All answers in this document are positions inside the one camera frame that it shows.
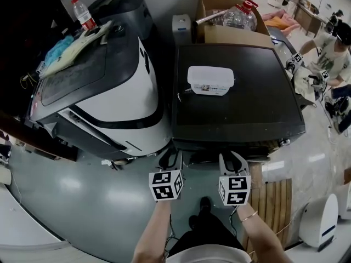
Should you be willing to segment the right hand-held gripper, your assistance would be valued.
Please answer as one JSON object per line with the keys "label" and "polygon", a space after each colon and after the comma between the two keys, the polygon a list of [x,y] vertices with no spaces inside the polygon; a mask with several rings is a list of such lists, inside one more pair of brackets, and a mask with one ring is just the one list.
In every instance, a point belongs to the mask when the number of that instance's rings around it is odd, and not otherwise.
{"label": "right hand-held gripper", "polygon": [[231,175],[223,155],[219,154],[218,193],[225,206],[246,205],[251,192],[251,176],[247,161],[238,153],[231,151],[231,163],[236,175]]}

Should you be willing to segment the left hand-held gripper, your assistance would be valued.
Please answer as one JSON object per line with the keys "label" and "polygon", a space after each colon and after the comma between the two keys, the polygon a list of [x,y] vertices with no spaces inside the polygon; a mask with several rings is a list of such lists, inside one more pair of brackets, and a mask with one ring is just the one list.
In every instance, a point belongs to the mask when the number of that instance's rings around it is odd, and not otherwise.
{"label": "left hand-held gripper", "polygon": [[[174,149],[168,148],[160,154],[158,167],[169,168],[169,159]],[[171,201],[179,197],[184,186],[182,177],[183,151],[178,150],[171,166],[172,170],[149,173],[149,188],[155,201]]]}

